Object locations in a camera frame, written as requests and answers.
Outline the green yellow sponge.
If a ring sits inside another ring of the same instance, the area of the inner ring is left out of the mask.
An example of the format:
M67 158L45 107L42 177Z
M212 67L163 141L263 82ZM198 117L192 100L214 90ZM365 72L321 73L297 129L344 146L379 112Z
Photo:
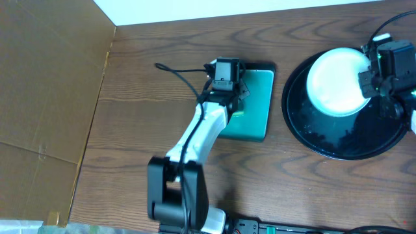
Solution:
M243 110L237 110L232 114L232 117L242 116L244 114Z

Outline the mint green plate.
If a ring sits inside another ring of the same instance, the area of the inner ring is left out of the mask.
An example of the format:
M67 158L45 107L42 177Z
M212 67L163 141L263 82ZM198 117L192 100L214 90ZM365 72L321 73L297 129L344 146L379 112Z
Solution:
M340 47L323 53L307 75L310 102L328 116L345 117L359 112L370 101L363 97L359 74L370 65L370 60L356 49Z

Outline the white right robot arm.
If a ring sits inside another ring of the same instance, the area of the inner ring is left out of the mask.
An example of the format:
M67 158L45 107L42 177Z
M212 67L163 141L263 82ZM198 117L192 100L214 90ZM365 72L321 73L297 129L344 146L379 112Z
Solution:
M370 60L359 73L364 98L380 98L380 116L402 120L415 131L415 46L392 38L372 41L363 47Z

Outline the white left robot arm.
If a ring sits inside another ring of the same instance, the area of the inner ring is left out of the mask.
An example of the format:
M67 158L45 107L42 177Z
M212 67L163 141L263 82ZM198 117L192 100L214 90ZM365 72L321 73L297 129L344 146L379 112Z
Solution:
M226 213L209 206L203 164L232 115L241 109L240 79L246 66L219 57L203 68L209 80L196 92L196 109L187 129L165 157L148 163L148 216L180 233L223 233Z

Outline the black rectangular water tray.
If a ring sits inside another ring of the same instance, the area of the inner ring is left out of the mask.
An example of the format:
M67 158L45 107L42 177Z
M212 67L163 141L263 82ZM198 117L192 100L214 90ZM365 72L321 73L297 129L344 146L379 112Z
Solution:
M231 117L220 138L262 142L267 133L268 116L276 66L267 62L246 64L240 81L239 110L242 116Z

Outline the round black tray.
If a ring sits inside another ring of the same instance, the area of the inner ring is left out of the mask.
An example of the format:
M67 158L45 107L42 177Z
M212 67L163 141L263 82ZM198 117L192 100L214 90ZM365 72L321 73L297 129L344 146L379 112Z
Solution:
M294 137L316 153L349 161L375 157L395 146L408 128L403 120L380 117L379 97L347 117L328 116L313 106L307 95L306 79L313 63L323 54L304 60L283 89L281 109Z

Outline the brown cardboard panel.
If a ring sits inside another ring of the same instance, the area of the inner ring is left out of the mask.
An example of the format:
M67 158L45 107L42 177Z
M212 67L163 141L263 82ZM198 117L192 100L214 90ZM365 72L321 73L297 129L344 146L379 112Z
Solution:
M68 223L115 25L93 1L1 0L1 218Z

